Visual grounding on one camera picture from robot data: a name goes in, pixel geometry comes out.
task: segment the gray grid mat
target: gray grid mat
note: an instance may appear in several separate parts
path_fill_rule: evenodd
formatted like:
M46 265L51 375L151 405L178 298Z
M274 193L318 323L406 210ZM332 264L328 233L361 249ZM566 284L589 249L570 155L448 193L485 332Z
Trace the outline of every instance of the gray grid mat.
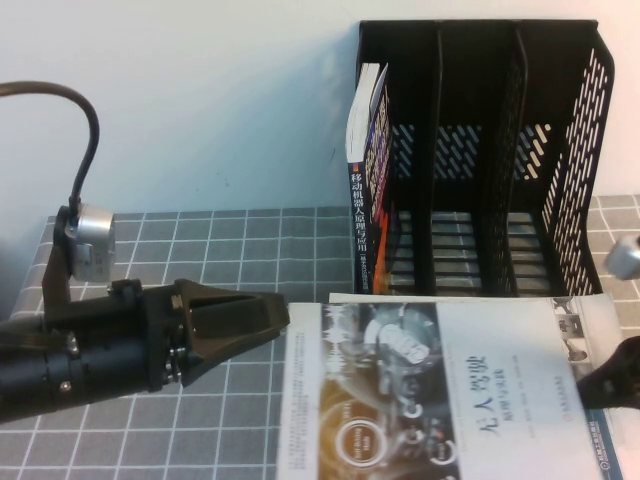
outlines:
M640 234L640 197L600 197L589 240L601 270L616 238ZM117 217L114 278L146 286L189 278L225 288L326 301L352 288L347 208L131 214ZM14 314L39 311L51 248L45 228ZM601 274L626 336L640 335L636 282ZM106 294L73 284L74 299ZM0 426L0 480L266 480L275 476L284 342L177 385Z

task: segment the book spine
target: book spine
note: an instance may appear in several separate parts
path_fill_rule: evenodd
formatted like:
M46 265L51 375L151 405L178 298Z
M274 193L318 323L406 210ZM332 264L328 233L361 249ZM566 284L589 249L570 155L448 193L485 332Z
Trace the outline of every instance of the book spine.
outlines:
M370 212L367 208L364 161L349 164L353 232L355 235L355 282L356 292L373 293L371 285Z

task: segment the robotic arm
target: robotic arm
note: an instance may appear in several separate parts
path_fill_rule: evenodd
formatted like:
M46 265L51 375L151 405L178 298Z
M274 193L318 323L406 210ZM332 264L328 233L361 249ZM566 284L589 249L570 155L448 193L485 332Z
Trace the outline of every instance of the robotic arm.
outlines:
M75 102L90 140L69 206L60 208L42 282L44 314L0 322L0 423L168 383L188 386L221 362L275 339L289 324L282 296L210 288L188 280L143 289L111 284L105 298L72 302L69 278L109 281L113 215L83 204L98 119L77 92L44 82L0 84L0 97L51 94Z

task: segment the black plastic part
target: black plastic part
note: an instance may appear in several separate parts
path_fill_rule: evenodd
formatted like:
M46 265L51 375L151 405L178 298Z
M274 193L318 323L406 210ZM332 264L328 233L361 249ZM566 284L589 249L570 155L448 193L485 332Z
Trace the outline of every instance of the black plastic part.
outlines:
M356 71L367 62L389 64L403 293L602 291L586 221L614 64L597 22L365 21ZM441 282L462 265L470 282Z
M628 338L598 369L578 382L585 408L640 409L640 337Z
M284 297L232 292L177 280L183 302L186 355L180 360L182 385L211 368L280 335L289 324Z

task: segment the book cover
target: book cover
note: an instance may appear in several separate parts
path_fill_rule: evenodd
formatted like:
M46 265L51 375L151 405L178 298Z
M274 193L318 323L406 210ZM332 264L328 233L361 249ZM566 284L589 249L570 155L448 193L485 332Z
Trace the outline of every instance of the book cover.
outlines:
M368 295L331 294L330 302L470 302L477 298L460 297L375 297ZM511 302L513 299L484 298L483 302ZM611 298L606 295L556 297L553 307L562 349L578 382L598 368L616 350L624 337ZM632 409L587 410L587 427L593 455L602 478L620 480L640 478L640 412Z
M364 64L347 124L347 160L355 235L356 288L384 293L392 221L388 67Z
M291 305L278 478L603 478L555 309Z

